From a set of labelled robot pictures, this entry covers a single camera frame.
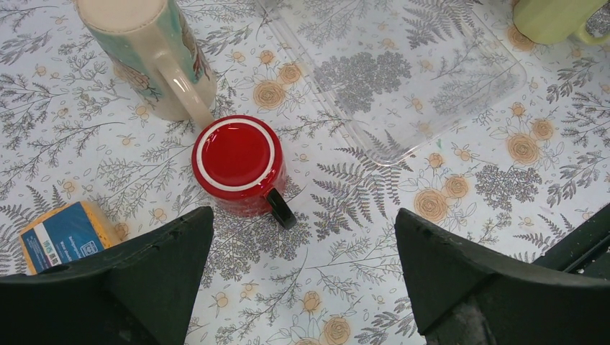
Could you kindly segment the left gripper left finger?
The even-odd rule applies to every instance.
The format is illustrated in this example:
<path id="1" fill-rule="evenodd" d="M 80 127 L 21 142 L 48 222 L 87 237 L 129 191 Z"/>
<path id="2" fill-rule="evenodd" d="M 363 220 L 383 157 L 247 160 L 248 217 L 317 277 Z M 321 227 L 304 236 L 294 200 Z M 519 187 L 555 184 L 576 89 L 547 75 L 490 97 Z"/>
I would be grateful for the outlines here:
<path id="1" fill-rule="evenodd" d="M 210 207 L 98 254 L 1 279 L 3 344 L 183 344 L 213 239 Z"/>

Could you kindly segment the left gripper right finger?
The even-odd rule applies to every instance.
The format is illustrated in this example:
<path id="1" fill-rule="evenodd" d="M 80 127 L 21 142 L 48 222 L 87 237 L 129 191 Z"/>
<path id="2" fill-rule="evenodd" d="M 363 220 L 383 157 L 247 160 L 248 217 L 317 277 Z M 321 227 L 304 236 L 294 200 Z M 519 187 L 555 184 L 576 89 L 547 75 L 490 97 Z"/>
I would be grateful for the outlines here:
<path id="1" fill-rule="evenodd" d="M 395 235 L 428 344 L 607 344 L 609 280 L 525 263 L 402 208 Z"/>

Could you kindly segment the red mug black handle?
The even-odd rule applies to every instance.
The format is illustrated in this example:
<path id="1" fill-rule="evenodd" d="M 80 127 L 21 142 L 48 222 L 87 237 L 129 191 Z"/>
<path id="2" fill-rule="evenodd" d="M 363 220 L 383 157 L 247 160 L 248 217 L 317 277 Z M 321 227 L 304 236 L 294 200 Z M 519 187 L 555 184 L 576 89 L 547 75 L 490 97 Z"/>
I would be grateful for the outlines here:
<path id="1" fill-rule="evenodd" d="M 285 229 L 297 223 L 283 198 L 287 171 L 277 134 L 252 116 L 216 120 L 200 133 L 191 156 L 194 176 L 217 205 L 236 216 L 271 214 Z"/>

